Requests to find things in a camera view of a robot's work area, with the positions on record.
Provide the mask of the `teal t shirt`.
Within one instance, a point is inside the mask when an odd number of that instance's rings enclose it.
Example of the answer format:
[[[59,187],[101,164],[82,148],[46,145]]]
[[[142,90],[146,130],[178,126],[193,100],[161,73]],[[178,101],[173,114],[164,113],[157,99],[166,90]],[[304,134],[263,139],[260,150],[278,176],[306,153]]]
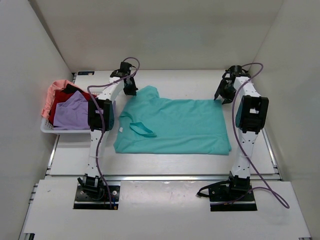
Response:
[[[227,156],[232,150],[220,100],[168,99],[146,86],[118,120],[116,153]]]

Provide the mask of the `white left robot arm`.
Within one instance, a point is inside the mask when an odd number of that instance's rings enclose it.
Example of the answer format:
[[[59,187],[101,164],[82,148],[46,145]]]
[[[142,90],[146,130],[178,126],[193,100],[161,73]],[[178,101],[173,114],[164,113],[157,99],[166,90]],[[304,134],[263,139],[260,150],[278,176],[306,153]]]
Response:
[[[90,149],[85,174],[89,177],[100,177],[99,159],[104,155],[104,144],[109,132],[115,124],[114,102],[124,92],[126,96],[135,96],[137,86],[134,80],[139,67],[128,62],[129,58],[120,63],[109,77],[109,83],[102,85],[102,92],[96,97],[91,95],[88,101],[88,125],[90,128]]]

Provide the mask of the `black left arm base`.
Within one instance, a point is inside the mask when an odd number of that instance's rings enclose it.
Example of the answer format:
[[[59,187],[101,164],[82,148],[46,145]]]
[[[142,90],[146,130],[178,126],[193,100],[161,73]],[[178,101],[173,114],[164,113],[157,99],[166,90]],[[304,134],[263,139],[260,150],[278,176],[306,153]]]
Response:
[[[76,210],[118,210],[120,185],[106,186],[101,177],[85,174],[77,178],[73,208]]]

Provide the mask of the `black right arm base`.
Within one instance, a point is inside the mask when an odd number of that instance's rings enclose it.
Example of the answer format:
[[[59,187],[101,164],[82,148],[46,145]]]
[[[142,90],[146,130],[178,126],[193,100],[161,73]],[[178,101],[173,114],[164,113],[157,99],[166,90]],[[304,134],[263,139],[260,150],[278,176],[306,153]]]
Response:
[[[227,180],[200,188],[196,196],[209,199],[211,212],[254,212],[258,210],[249,176],[240,178],[229,174]]]

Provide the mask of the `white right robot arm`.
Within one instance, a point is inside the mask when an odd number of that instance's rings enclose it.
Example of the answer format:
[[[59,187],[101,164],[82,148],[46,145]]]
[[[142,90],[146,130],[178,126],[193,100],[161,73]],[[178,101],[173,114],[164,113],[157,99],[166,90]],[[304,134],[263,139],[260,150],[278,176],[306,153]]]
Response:
[[[214,99],[232,104],[232,128],[238,144],[231,180],[250,179],[251,157],[260,131],[264,128],[269,99],[261,96],[252,83],[253,77],[241,65],[232,65],[222,75]]]

